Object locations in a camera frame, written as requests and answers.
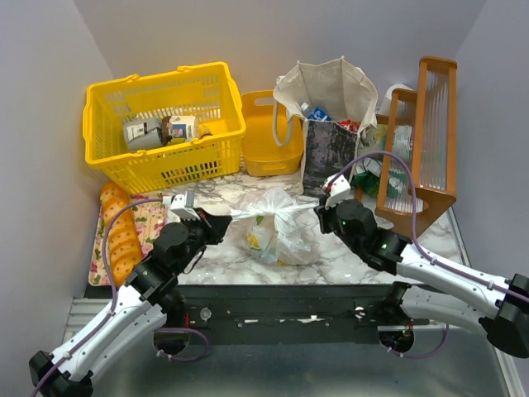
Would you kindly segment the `white plastic grocery bag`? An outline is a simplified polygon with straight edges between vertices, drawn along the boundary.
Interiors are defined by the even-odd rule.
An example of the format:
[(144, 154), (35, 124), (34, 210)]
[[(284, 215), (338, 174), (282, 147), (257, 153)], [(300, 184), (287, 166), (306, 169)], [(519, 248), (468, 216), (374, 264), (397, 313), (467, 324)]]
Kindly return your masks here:
[(239, 243), (266, 265), (308, 265), (316, 251), (299, 218), (316, 207), (302, 203), (284, 189), (248, 193), (231, 210), (232, 225), (240, 233)]

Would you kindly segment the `red snack bag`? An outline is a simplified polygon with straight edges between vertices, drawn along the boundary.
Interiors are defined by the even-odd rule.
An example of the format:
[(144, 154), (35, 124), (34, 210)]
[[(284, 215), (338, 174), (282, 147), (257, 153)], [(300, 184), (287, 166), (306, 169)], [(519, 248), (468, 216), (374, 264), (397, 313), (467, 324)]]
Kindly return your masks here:
[(336, 124), (349, 132), (358, 133), (360, 131), (361, 122), (344, 120), (336, 122)]

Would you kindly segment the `beige canvas tote bag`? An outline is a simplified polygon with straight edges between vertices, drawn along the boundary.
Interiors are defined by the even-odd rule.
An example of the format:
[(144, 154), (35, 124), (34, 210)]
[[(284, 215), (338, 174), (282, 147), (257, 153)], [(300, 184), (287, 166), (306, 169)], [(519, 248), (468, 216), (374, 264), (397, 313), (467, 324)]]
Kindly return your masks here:
[[(278, 146), (290, 141), (295, 117), (303, 127), (300, 193), (318, 196), (325, 180), (342, 170), (352, 179), (349, 163), (357, 157), (367, 131), (377, 127), (378, 92), (363, 70), (342, 57), (319, 65), (298, 62), (277, 78), (273, 98), (272, 131)], [(302, 103), (321, 108), (331, 121), (305, 118)], [(344, 120), (361, 122), (360, 131), (349, 132), (336, 124)]]

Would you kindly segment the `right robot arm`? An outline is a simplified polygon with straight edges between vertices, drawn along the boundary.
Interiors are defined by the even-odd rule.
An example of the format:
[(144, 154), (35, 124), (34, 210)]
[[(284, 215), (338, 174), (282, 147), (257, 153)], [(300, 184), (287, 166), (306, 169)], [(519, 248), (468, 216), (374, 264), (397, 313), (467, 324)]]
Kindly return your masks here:
[(526, 276), (507, 279), (437, 257), (410, 238), (379, 227), (372, 211), (356, 199), (333, 207), (319, 203), (314, 212), (321, 232), (336, 235), (368, 267), (417, 282), (397, 288), (399, 315), (466, 328), (508, 355), (528, 357)]

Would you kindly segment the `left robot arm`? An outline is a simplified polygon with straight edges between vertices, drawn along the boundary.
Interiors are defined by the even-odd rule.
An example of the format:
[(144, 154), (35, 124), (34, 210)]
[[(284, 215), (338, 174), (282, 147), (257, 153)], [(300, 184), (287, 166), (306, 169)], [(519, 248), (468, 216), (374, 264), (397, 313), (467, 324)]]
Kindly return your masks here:
[(231, 221), (195, 208), (190, 219), (166, 224), (101, 312), (51, 353), (39, 351), (30, 359), (32, 394), (90, 396), (120, 356), (181, 308), (179, 275), (206, 246), (222, 242)]

